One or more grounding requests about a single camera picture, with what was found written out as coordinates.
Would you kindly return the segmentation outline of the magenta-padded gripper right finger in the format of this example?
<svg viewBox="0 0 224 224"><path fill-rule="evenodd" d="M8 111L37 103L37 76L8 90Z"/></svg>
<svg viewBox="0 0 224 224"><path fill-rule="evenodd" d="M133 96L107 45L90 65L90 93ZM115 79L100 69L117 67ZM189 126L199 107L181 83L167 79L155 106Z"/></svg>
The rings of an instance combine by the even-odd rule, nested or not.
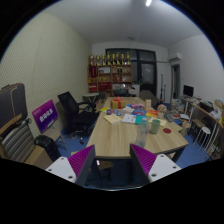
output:
<svg viewBox="0 0 224 224"><path fill-rule="evenodd" d="M130 145L130 155L137 173L146 184L180 170L180 167L165 154L156 155L134 144Z"/></svg>

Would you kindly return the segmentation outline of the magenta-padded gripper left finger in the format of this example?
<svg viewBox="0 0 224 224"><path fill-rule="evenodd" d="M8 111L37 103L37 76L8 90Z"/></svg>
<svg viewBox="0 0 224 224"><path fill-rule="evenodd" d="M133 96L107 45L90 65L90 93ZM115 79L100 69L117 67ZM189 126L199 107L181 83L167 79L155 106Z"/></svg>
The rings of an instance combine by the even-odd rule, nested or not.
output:
<svg viewBox="0 0 224 224"><path fill-rule="evenodd" d="M59 157L46 171L79 186L84 186L94 157L95 146L90 145L68 158Z"/></svg>

